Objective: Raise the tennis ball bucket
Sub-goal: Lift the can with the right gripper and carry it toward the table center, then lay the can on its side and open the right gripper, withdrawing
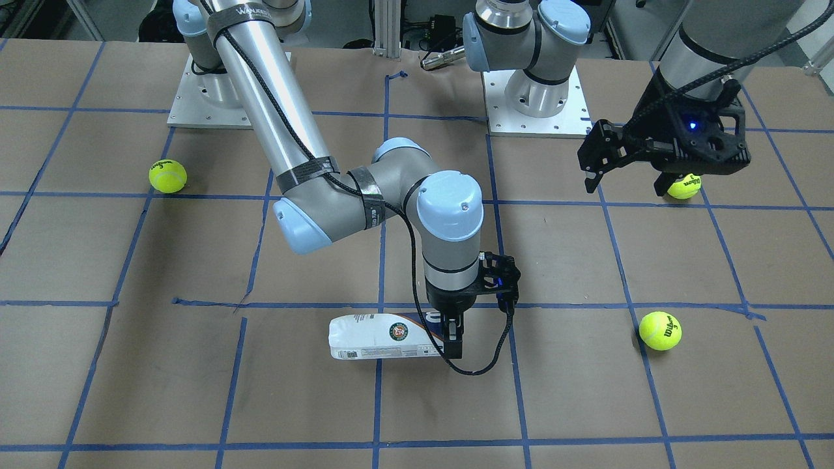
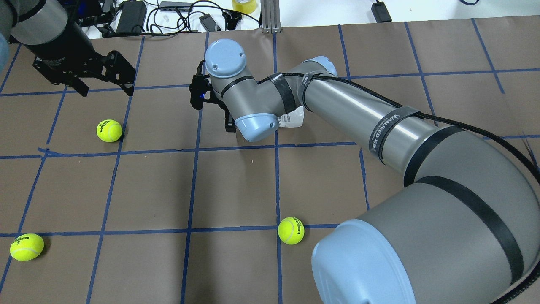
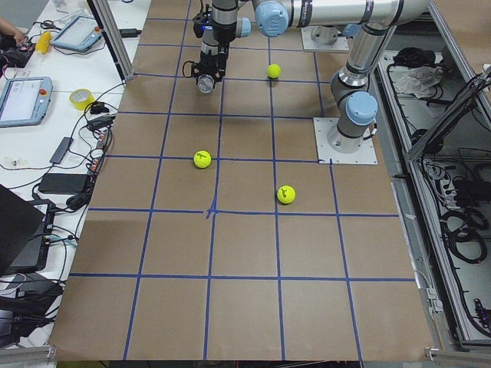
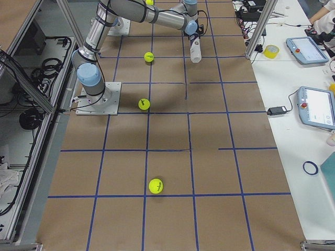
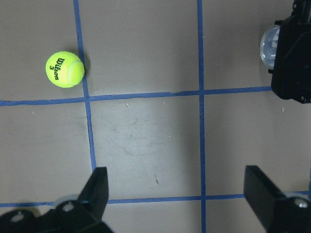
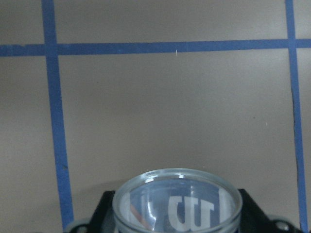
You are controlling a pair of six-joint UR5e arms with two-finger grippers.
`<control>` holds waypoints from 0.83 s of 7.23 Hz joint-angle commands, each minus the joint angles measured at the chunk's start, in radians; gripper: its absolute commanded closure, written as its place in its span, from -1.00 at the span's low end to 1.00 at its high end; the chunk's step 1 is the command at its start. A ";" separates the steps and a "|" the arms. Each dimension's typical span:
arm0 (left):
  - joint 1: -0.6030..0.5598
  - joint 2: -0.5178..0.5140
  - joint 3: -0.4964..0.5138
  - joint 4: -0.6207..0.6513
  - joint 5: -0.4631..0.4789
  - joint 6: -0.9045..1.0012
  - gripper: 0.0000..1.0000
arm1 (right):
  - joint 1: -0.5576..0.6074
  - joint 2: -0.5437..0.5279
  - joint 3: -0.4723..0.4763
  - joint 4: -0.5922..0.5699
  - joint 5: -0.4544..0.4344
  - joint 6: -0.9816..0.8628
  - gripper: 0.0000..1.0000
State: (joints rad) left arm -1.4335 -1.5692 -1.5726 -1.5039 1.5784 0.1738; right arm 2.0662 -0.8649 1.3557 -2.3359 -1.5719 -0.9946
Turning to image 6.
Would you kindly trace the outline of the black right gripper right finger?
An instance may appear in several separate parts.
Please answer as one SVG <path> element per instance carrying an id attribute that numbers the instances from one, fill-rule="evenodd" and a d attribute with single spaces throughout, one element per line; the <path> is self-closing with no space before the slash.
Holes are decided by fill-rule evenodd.
<path id="1" fill-rule="evenodd" d="M 245 189 L 238 189 L 242 197 L 240 233 L 302 233 L 290 221 L 268 217 Z"/>

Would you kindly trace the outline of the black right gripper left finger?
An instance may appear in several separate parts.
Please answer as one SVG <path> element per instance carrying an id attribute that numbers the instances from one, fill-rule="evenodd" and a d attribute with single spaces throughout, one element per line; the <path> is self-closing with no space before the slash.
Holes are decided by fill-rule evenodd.
<path id="1" fill-rule="evenodd" d="M 112 201 L 115 190 L 103 192 L 91 218 L 71 222 L 64 233 L 116 233 Z"/>

